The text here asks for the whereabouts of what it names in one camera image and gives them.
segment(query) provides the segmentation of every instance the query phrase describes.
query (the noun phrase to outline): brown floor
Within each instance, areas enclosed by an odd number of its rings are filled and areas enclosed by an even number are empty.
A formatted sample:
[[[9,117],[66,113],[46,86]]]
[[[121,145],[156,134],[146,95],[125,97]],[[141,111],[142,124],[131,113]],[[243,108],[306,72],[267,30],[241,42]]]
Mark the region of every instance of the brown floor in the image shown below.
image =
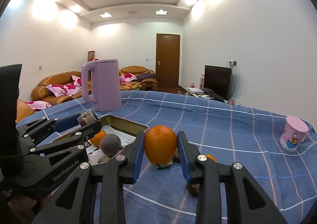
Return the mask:
[[[159,88],[158,92],[164,92],[164,93],[179,93],[181,91],[180,88]]]

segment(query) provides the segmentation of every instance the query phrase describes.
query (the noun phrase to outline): pink floral pillow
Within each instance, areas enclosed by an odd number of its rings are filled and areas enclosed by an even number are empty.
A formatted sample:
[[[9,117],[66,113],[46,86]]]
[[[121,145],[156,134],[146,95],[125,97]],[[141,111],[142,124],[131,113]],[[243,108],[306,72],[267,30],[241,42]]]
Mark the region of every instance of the pink floral pillow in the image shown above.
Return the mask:
[[[120,82],[131,82],[132,80],[137,79],[137,77],[134,74],[126,73],[119,77]]]
[[[81,92],[81,88],[75,85],[64,85],[64,88],[67,91],[67,95],[69,96]]]
[[[71,75],[71,76],[72,76],[74,85],[77,87],[81,87],[81,78],[74,75]]]
[[[26,104],[30,106],[32,110],[43,110],[52,106],[48,102],[44,102],[44,101],[31,101],[31,102],[26,102]]]
[[[62,85],[52,84],[46,86],[46,88],[50,90],[56,97],[67,95],[67,91]]]

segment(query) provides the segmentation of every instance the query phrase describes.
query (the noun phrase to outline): orange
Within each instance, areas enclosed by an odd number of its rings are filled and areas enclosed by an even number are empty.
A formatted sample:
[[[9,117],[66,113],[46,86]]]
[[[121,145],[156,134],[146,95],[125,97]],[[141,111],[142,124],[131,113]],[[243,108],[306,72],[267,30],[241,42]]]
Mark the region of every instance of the orange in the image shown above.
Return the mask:
[[[177,137],[166,126],[155,126],[145,135],[144,151],[152,164],[166,164],[173,157],[176,148]]]
[[[210,154],[205,154],[208,158],[212,159],[214,162],[217,162],[216,161],[216,158]]]
[[[93,138],[90,139],[90,142],[92,143],[92,145],[94,145],[95,147],[99,148],[99,143],[102,140],[102,138],[104,138],[107,135],[107,133],[101,129],[101,131],[96,134]]]

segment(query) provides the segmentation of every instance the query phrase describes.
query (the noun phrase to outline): white wall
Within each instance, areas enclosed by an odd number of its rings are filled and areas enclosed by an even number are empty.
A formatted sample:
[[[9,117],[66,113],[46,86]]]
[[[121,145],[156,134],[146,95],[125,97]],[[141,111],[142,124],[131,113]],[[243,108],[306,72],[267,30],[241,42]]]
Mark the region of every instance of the white wall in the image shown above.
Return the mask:
[[[317,11],[310,0],[201,0],[184,19],[182,85],[234,67],[239,104],[317,128]]]
[[[96,51],[98,59],[117,58],[120,69],[137,65],[155,71],[157,33],[181,35],[181,58],[182,21],[172,19],[120,19],[92,24],[90,50]]]
[[[11,0],[0,18],[0,66],[23,64],[22,100],[31,99],[43,78],[80,71],[87,61],[90,23],[65,10],[43,0]]]

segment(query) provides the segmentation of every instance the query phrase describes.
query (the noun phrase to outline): television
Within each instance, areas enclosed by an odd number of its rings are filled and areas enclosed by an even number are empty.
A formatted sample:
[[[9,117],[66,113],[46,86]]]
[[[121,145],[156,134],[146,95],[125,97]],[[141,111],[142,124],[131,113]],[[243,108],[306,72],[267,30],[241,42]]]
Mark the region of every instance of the television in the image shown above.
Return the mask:
[[[205,81],[203,90],[214,97],[213,93],[229,100],[231,68],[205,65]]]

